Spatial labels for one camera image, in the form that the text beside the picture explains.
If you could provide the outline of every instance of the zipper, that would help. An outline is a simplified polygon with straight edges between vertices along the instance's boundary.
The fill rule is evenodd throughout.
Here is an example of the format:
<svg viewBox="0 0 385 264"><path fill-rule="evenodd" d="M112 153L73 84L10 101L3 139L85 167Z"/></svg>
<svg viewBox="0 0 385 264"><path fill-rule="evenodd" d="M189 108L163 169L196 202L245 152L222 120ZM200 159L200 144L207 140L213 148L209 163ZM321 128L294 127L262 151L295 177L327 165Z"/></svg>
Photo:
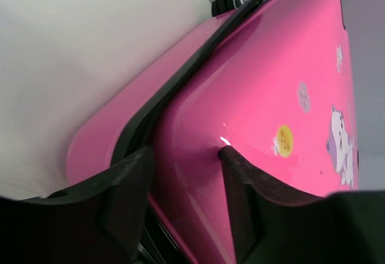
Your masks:
<svg viewBox="0 0 385 264"><path fill-rule="evenodd" d="M150 253L143 247L141 243L138 245L138 252L140 253L140 256L137 255L136 258L133 259L134 263L136 263L138 260L141 260L141 262L146 264L157 264L155 259L151 257Z"/></svg>
<svg viewBox="0 0 385 264"><path fill-rule="evenodd" d="M148 231L146 225L144 225L143 228L144 228L144 232L146 233L147 237L149 238L149 241L150 241L150 243L151 243L151 246L152 246L154 252L159 256L159 258L160 258L161 261L162 261L162 264L167 264L167 262L164 260L164 258L163 258L163 256L162 256L162 254L159 252L158 247L155 245L153 239L151 238L150 233L149 233L149 231Z"/></svg>
<svg viewBox="0 0 385 264"><path fill-rule="evenodd" d="M242 23L245 22L259 7L263 6L260 0L249 0L237 9L218 29L197 49L191 57L171 76L168 81L140 108L127 122L112 153L111 165L120 162L125 156L138 148L141 131L146 129L144 119L155 107L162 102L169 102L175 94L194 76L204 63L214 53L216 48Z"/></svg>
<svg viewBox="0 0 385 264"><path fill-rule="evenodd" d="M152 118L149 121L149 123L147 124L146 129L143 132L143 135L142 135L142 137L140 139L139 148L141 148L141 147L143 147L143 146L145 146L147 144L149 136L150 136L150 134L151 134L155 124L158 122L159 116L163 112L163 106L165 106L165 105L163 105L162 102L160 102L153 109L153 112L151 113Z"/></svg>

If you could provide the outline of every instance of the hard-shell suitcase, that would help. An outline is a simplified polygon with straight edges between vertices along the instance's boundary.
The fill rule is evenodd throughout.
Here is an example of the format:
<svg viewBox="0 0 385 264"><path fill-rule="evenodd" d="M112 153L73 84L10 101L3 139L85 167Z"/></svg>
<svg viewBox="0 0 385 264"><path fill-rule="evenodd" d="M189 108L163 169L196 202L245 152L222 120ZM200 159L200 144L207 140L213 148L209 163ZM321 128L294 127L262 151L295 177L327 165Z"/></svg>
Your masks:
<svg viewBox="0 0 385 264"><path fill-rule="evenodd" d="M146 241L155 247L160 228L158 245L165 239L190 263L240 263L260 237L246 231L253 225L248 193L231 187L250 186L287 206L356 189L341 1L251 0L207 20L80 128L68 180L114 168L148 144L155 151L149 222L157 224L144 226ZM226 146L250 164L237 167L238 183L218 155ZM236 228L235 218L244 225Z"/></svg>

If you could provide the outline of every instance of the gray wall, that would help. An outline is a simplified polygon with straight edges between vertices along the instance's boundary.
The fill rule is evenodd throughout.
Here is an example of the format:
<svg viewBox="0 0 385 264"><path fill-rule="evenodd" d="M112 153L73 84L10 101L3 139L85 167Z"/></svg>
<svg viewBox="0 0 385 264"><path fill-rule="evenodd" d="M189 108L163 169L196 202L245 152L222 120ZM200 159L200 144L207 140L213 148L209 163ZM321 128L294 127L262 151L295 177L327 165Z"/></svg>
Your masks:
<svg viewBox="0 0 385 264"><path fill-rule="evenodd" d="M385 188L385 0L342 0L350 35L360 186Z"/></svg>
<svg viewBox="0 0 385 264"><path fill-rule="evenodd" d="M360 186L385 188L385 0L342 0L350 34Z"/></svg>

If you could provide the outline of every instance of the sticker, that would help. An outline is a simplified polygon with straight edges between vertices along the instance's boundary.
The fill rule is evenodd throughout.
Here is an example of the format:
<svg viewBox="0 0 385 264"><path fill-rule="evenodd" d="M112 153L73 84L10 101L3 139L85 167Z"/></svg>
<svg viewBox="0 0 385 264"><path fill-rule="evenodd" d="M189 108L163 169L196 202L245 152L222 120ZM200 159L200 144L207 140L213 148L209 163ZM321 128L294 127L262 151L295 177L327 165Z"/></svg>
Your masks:
<svg viewBox="0 0 385 264"><path fill-rule="evenodd" d="M273 139L271 147L276 156L287 158L293 151L294 139L290 128L287 125L280 126L277 135Z"/></svg>
<svg viewBox="0 0 385 264"><path fill-rule="evenodd" d="M351 138L345 128L345 120L341 111L331 106L331 120L329 138L326 149L331 157L333 168L341 175L341 184L353 187L354 164L353 164L354 137Z"/></svg>
<svg viewBox="0 0 385 264"><path fill-rule="evenodd" d="M336 54L337 54L337 71L338 73L340 73L341 66L342 66L342 59L343 59L341 45L338 46Z"/></svg>
<svg viewBox="0 0 385 264"><path fill-rule="evenodd" d="M298 94L298 103L304 112L310 112L310 96L307 92L307 85L304 82L300 82L300 86L297 90Z"/></svg>

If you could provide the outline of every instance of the white wall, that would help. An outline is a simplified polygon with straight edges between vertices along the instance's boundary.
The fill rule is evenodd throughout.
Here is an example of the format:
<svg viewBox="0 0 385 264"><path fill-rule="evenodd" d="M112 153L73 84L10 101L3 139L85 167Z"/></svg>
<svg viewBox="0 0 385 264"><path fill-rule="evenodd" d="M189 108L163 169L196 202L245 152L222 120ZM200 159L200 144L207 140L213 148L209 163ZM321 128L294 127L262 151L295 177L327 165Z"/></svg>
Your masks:
<svg viewBox="0 0 385 264"><path fill-rule="evenodd" d="M77 128L210 12L208 0L0 0L0 195L65 187Z"/></svg>

